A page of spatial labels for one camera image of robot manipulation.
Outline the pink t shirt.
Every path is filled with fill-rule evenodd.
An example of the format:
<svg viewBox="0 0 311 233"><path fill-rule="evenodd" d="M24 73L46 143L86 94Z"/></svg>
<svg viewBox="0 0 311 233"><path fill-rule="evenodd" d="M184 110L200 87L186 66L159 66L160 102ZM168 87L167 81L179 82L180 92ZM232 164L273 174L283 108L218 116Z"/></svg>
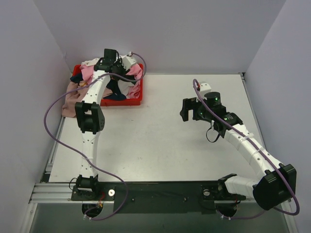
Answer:
<svg viewBox="0 0 311 233"><path fill-rule="evenodd" d="M93 78L93 71L94 71L94 66L81 66L80 67L81 72L82 72L82 77L83 80L89 84L92 81ZM120 88L120 91L126 95L126 97L131 97L133 95L132 92L138 91L139 87L138 85L140 84L140 81L137 81L142 77L142 70L140 69L139 65L136 64L131 67L132 72L133 72L133 77L132 78L127 78L129 80L134 80L133 82L126 82L122 79L118 80L118 86Z"/></svg>

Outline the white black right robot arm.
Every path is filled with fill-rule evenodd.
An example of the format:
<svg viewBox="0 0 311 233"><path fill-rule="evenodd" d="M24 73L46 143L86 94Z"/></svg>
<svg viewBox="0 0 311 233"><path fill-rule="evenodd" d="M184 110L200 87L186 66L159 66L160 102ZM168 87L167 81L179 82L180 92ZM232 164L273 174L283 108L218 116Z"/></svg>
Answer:
<svg viewBox="0 0 311 233"><path fill-rule="evenodd" d="M236 174L221 178L217 186L219 197L227 199L233 194L249 197L264 210L276 208L293 198L296 169L274 158L247 130L243 121L227 111L219 92L206 93L203 100L183 99L180 115L184 122L189 120L189 111L193 111L193 120L210 123L210 129L229 142L256 174L255 180Z"/></svg>

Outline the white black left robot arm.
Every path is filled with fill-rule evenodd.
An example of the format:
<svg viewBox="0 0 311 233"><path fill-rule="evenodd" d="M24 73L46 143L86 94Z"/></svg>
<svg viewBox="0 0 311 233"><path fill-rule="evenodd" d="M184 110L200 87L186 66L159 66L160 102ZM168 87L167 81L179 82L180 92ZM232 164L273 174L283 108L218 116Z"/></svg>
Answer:
<svg viewBox="0 0 311 233"><path fill-rule="evenodd" d="M76 188L89 200L95 200L100 194L98 170L94 167L97 157L97 146L105 118L100 107L104 90L112 74L125 76L137 63L131 53L120 56L116 50L104 49L104 56L94 65L92 85L81 102L76 102L75 112L78 127L82 132L84 154Z"/></svg>

